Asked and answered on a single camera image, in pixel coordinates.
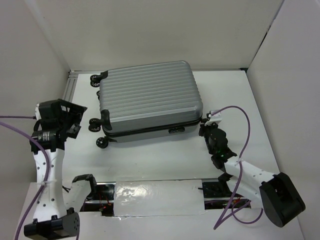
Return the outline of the grey suitcase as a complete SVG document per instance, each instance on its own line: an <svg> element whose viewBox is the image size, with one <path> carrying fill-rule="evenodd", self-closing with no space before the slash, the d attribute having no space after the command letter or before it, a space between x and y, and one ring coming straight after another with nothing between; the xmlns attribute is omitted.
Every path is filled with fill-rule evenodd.
<svg viewBox="0 0 320 240"><path fill-rule="evenodd" d="M96 146L188 133L196 129L203 102L184 60L109 69L90 76L98 88L99 118L90 132L103 131Z"/></svg>

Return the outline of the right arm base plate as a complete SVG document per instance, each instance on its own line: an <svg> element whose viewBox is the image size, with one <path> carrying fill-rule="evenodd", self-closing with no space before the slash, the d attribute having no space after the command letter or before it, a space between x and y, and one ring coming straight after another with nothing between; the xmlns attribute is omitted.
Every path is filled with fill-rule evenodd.
<svg viewBox="0 0 320 240"><path fill-rule="evenodd" d="M198 189L203 193L205 210L223 210L232 195L227 184L217 178L202 180Z"/></svg>

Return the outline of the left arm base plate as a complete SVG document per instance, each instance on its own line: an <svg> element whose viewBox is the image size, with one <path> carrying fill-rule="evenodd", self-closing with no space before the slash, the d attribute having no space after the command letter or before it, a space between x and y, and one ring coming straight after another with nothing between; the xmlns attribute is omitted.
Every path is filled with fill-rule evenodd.
<svg viewBox="0 0 320 240"><path fill-rule="evenodd" d="M80 212L98 213L104 217L113 217L115 186L115 182L98 182L95 192L87 196Z"/></svg>

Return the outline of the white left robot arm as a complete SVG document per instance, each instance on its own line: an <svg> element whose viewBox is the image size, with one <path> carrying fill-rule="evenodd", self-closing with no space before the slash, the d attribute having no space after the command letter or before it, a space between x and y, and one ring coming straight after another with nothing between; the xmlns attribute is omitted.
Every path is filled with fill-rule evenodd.
<svg viewBox="0 0 320 240"><path fill-rule="evenodd" d="M38 191L33 199L32 223L24 236L32 240L79 237L79 212L85 199L97 197L99 187L92 174L76 176L67 192L63 189L63 160L68 138L76 139L85 106L57 99L37 104L36 123L30 139L36 164Z"/></svg>

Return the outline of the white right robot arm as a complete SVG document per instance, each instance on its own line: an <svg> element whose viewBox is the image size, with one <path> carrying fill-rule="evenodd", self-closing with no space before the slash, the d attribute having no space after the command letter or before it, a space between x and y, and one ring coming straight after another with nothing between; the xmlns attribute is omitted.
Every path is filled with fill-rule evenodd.
<svg viewBox="0 0 320 240"><path fill-rule="evenodd" d="M199 136L204 137L213 165L222 175L219 177L218 190L223 196L230 196L214 229L225 220L235 216L237 210L233 198L236 194L246 198L247 204L255 203L260 213L277 227L282 228L305 211L306 205L294 186L291 178L280 172L265 171L243 160L244 150L239 154L228 146L227 134L219 128L222 110L211 110L200 122Z"/></svg>

